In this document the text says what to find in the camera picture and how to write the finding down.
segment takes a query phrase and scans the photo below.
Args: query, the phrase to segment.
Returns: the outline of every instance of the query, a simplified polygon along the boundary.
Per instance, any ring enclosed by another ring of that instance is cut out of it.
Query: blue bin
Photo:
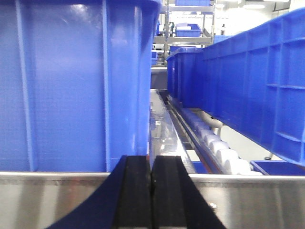
[[[305,166],[304,18],[302,8],[201,52],[177,50],[168,66],[175,66],[174,79],[186,81],[174,90],[183,96],[174,95],[283,160]],[[179,62],[179,55],[189,56]]]
[[[167,58],[168,92],[185,107],[197,107],[201,97],[202,83],[197,76],[203,70],[194,63],[202,60],[202,51],[203,48],[185,47]]]
[[[228,39],[230,37],[232,37],[232,36],[215,35],[214,36],[214,44],[218,43],[218,42],[222,42],[222,41],[224,41],[224,40],[226,40],[226,39]]]
[[[152,65],[156,65],[158,60],[158,53],[152,52]]]
[[[200,37],[201,29],[197,24],[187,24],[190,26],[190,30],[178,30],[176,29],[176,36],[177,37]]]
[[[196,46],[170,46],[170,52],[174,52],[180,48],[196,48]]]
[[[146,154],[160,7],[0,1],[0,170],[111,171]]]
[[[210,0],[175,0],[176,6],[209,6]]]
[[[286,161],[251,161],[253,170],[264,175],[273,176],[305,176],[305,167]]]

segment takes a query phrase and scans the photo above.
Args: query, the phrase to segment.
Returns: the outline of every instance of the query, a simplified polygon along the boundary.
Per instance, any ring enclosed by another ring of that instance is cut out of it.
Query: blue crate
[[[197,24],[187,24],[190,26],[190,30],[178,30],[176,29],[176,36],[177,37],[200,37],[201,29]]]
[[[196,46],[170,46],[170,52],[174,52],[180,48],[196,48]]]
[[[204,167],[201,161],[193,161],[192,163],[197,173],[208,174],[208,170]]]
[[[146,154],[160,7],[0,1],[0,170],[111,171]]]
[[[209,6],[210,0],[175,0],[176,6]]]
[[[152,52],[152,65],[156,65],[158,60],[158,53]]]
[[[197,69],[194,63],[200,60],[202,51],[203,48],[180,48],[167,58],[168,92],[172,97],[178,98],[185,107],[196,107],[201,96],[197,79],[201,69]]]
[[[156,27],[155,27],[155,36],[158,36],[160,33],[160,21],[157,21]]]
[[[214,44],[215,44],[215,43],[218,43],[218,42],[222,42],[222,41],[224,41],[224,40],[226,40],[226,39],[228,39],[228,38],[230,38],[230,37],[232,37],[232,36],[215,35],[215,36],[214,36]]]
[[[302,8],[202,52],[179,49],[168,58],[177,87],[171,95],[282,159],[305,165],[304,18]]]
[[[251,161],[253,170],[264,175],[305,176],[305,167],[286,161]]]

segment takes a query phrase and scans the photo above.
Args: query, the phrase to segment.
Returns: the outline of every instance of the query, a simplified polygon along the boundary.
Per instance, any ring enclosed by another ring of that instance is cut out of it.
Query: metal rack
[[[169,44],[197,44],[197,45],[210,45],[213,43],[214,40],[214,21],[215,21],[215,5],[213,6],[170,6],[170,1],[165,1],[165,6],[162,6],[161,14],[165,14],[165,33],[163,37],[155,37],[154,43],[162,43],[164,44],[164,65],[166,66],[166,58],[168,56]],[[170,37],[169,31],[169,15],[170,12],[173,11],[182,11],[182,12],[201,12],[203,15],[203,31],[205,30],[205,17],[206,15],[210,14],[213,16],[212,21],[212,32],[210,36],[206,36],[204,32],[202,33],[201,37]]]

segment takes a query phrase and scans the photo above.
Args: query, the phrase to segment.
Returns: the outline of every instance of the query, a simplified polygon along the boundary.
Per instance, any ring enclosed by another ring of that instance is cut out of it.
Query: metal surface
[[[0,172],[0,229],[42,229],[82,203],[108,173]]]
[[[155,67],[152,68],[152,89],[167,89],[167,68]]]
[[[190,177],[228,229],[305,228],[305,177]]]
[[[154,43],[164,43],[165,37],[154,37]],[[168,37],[168,43],[184,42],[184,43],[211,43],[211,37]]]
[[[0,228],[42,229],[84,201],[107,173],[0,173]],[[228,229],[305,228],[305,177],[190,175]]]
[[[195,173],[193,164],[178,137],[171,117],[159,93],[151,89],[150,162],[156,156],[180,156],[186,170]]]
[[[212,13],[214,11],[213,6],[170,6],[169,11],[184,11],[184,12],[204,12]],[[166,6],[162,6],[161,13],[166,13]]]

